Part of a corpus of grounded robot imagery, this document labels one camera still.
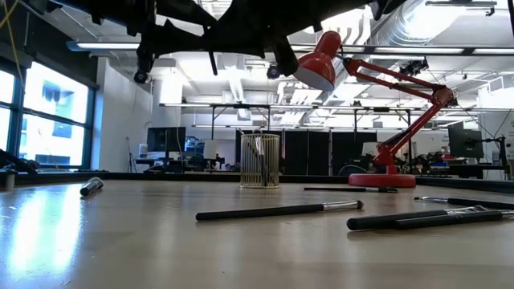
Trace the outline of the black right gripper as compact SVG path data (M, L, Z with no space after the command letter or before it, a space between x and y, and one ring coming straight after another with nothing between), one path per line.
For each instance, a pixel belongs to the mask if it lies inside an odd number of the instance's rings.
M241 28L240 36L261 40L269 31L290 35L367 4L369 0L245 0L245 27ZM288 38L270 36L265 43L273 50L281 75L293 75L299 64Z

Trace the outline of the black brush round dark head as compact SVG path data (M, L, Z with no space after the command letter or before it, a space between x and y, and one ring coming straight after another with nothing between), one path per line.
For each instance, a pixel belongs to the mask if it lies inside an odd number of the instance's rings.
M252 210L203 212L197 213L195 218L198 222L205 222L236 218L263 218L293 214L312 214L333 210L360 210L363 207L364 203L359 200L337 201L320 204L281 206Z

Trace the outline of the thin brush long silver tip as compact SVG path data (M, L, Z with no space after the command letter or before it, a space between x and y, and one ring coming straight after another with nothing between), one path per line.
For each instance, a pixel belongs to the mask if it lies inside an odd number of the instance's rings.
M488 209L514 210L514 203L497 201L482 201L475 199L451 198L451 197L414 197L414 201L428 201L433 203L447 203L456 206L483 206Z

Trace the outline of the white rectangular box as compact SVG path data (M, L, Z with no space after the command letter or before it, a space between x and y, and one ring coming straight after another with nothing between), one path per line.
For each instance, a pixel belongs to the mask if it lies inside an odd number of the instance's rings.
M204 140L203 157L207 160L215 160L218 152L218 142L216 140Z

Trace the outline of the black computer monitor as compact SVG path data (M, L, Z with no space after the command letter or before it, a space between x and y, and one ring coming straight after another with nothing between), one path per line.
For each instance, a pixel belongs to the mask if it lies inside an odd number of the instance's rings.
M465 129L462 123L447 128L450 154L453 157L483 158L482 134L480 131Z
M168 157L170 153L178 153L178 155L181 156L185 152L186 128L149 128L147 145L149 152L164 153L165 157Z

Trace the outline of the long ceiling light bar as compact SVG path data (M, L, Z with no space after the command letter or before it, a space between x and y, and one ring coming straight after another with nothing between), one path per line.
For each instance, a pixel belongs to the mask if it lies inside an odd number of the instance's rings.
M135 51L138 43L67 42L71 51ZM438 46L370 46L341 45L346 54L355 55L461 55L514 56L514 47L438 47Z

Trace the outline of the black office desk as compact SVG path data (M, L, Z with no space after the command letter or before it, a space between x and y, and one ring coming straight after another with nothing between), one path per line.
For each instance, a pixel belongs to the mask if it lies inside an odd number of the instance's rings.
M188 171L201 172L215 170L216 164L220 166L225 164L225 159L220 157L215 160L192 157L184 161L174 160L172 158L136 159L135 164L149 166L143 173L185 173Z

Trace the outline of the red desk lamp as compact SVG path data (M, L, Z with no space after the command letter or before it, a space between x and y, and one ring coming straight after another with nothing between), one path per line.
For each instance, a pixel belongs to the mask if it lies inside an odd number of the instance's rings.
M317 42L314 50L298 59L298 68L294 76L302 83L321 90L331 92L335 88L336 72L332 60L342 53L341 37L335 31L324 32ZM367 63L361 59L344 58L343 65L349 75L358 79L379 84L389 89L405 92L413 96L429 100L432 106L427 109L414 123L410 124L403 132L392 136L388 140L377 146L378 155L373 159L375 165L385 167L384 173L352 173L349 175L349 184L368 187L394 187L394 188L414 188L416 186L415 176L411 174L401 174L394 164L396 152L408 142L437 112L447 106L455 106L457 99L453 91L445 85L429 83L412 76L403 75L396 71L391 71L384 67ZM364 67L371 71L381 72L393 76L396 79L416 83L424 88L429 88L432 93L416 91L400 83L378 79L359 72Z

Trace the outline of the thin tripod stand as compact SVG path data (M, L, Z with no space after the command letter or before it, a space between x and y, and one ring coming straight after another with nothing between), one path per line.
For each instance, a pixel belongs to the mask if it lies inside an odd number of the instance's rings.
M134 158L133 158L133 154L132 154L132 150L131 150L131 146L130 146L130 139L129 137L125 137L126 139L126 142L127 142L127 148L128 148L128 166L127 166L127 172L128 173L136 173L137 172L137 168L134 164Z

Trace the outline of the large glass window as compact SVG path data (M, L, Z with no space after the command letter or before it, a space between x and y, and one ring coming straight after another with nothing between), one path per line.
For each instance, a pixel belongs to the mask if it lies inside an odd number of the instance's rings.
M53 169L91 160L95 91L40 63L0 64L0 149Z

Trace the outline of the cluttered office desk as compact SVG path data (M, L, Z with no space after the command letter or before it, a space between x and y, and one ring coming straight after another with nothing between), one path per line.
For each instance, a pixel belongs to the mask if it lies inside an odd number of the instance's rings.
M496 171L509 179L511 170L512 167L510 165L492 165L489 163L470 165L461 162L429 162L428 164L416 165L413 172L425 177L486 179L492 175L493 171Z

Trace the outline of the black slanted strut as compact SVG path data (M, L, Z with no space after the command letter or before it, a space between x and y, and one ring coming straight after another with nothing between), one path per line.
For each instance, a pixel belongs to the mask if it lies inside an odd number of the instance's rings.
M0 173L37 174L39 164L35 161L20 159L0 149Z

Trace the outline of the black metal rack frame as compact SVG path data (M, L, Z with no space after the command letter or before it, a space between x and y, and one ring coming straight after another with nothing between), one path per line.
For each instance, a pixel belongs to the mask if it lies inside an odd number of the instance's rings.
M428 119L422 124L436 121L443 113L463 113L472 118L474 108L461 107L358 107L358 106L316 106L316 105L278 105L278 104L165 104L166 108L201 108L211 110L210 128L217 127L215 119L226 110L256 111L260 113L265 123L260 128L267 129L309 129L309 130L366 130L359 121L364 116L397 116L399 120L411 126L424 116Z

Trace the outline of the black aluminium table frame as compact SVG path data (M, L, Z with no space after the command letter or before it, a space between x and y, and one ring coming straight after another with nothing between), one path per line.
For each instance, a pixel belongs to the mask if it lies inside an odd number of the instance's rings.
M15 185L45 185L78 183L99 177L103 181L204 181L204 182L236 182L236 174L145 174L145 173L106 173L106 172L66 172L66 173L18 173L14 175ZM494 193L514 194L514 182L485 181L474 179L416 177L417 185L427 185L452 189L469 189ZM280 176L279 183L305 184L347 184L347 177L329 176Z

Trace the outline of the grey cylindrical post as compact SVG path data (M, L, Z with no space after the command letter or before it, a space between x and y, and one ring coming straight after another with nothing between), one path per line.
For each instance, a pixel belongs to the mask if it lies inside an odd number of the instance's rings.
M11 191L17 175L15 171L0 171L0 192Z

